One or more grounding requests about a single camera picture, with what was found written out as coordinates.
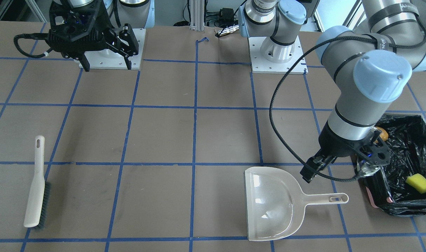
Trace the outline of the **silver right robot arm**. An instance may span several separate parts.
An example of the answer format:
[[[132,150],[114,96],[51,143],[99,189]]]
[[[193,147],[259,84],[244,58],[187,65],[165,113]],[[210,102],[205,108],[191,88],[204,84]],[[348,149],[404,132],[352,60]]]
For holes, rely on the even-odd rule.
[[[46,42],[85,71],[139,70],[153,0],[54,0]]]

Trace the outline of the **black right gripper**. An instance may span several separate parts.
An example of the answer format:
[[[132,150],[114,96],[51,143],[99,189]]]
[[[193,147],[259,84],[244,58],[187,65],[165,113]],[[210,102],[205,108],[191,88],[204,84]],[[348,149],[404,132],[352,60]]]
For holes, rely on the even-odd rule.
[[[114,31],[103,0],[54,0],[49,18],[46,43],[56,52],[78,58],[85,72],[90,72],[85,53],[104,49],[120,54],[127,69],[132,69],[129,58],[139,53],[133,28],[125,23],[118,33]]]

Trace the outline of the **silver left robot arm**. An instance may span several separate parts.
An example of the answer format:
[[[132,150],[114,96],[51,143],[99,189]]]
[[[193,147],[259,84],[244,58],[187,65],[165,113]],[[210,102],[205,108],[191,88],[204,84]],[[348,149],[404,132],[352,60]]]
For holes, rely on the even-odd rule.
[[[272,110],[283,75],[272,95],[269,119],[274,132],[290,153],[304,165],[300,174],[306,182],[316,176],[351,182],[371,174],[359,171],[350,179],[322,174],[338,157],[356,154],[363,166],[378,168],[390,163],[389,147],[375,124],[402,93],[413,72],[426,70],[426,27],[419,10],[410,0],[362,0],[369,33],[356,34],[345,26],[334,26],[320,35],[316,46],[293,64],[317,50],[320,63],[340,89],[341,94],[323,127],[318,141],[320,150],[304,162],[277,131]],[[243,37],[268,37],[263,53],[271,62],[286,62],[282,53],[271,59],[275,50],[293,46],[300,27],[306,22],[306,9],[296,0],[247,0],[239,9]]]

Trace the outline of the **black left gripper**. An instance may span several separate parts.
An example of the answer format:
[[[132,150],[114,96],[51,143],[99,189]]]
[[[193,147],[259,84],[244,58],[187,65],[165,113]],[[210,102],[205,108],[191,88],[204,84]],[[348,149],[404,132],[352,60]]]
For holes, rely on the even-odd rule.
[[[330,176],[320,171],[339,157],[356,155],[371,169],[389,165],[391,161],[390,148],[381,138],[381,130],[375,127],[372,127],[363,139],[349,140],[338,136],[328,124],[325,124],[319,135],[319,145],[320,150],[307,160],[300,171],[307,183],[311,183],[315,176],[332,180]]]

